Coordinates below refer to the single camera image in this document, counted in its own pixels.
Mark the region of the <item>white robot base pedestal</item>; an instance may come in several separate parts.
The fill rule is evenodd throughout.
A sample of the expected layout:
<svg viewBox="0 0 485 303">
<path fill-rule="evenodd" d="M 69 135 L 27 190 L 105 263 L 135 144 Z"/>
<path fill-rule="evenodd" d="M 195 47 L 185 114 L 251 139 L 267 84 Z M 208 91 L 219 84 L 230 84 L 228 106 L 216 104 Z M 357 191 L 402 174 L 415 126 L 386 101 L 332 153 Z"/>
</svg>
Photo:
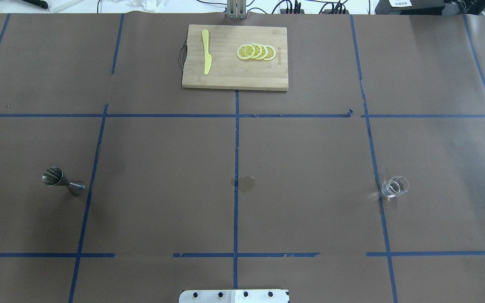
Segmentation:
<svg viewBox="0 0 485 303">
<path fill-rule="evenodd" d="M 288 290 L 187 290 L 181 292 L 179 303 L 289 303 Z"/>
</svg>

